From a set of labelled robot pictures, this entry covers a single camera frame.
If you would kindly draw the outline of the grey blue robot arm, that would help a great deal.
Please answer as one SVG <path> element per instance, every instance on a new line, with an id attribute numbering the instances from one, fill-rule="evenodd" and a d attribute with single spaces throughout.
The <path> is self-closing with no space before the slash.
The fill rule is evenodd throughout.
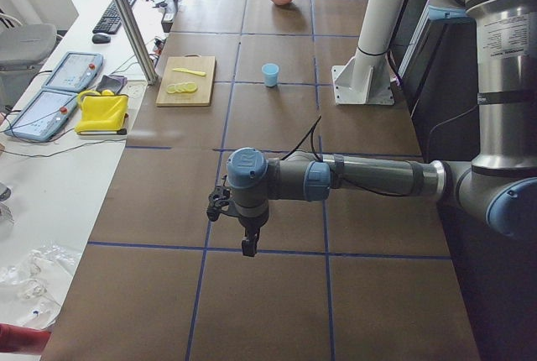
<path id="1" fill-rule="evenodd" d="M 430 196 L 502 235 L 536 239 L 536 0 L 430 0 L 430 18 L 477 26 L 480 151 L 469 162 L 376 160 L 295 151 L 267 159 L 242 148 L 227 184 L 209 196 L 210 220 L 235 217 L 242 252 L 254 256 L 272 200 L 322 201 L 338 188 Z"/>

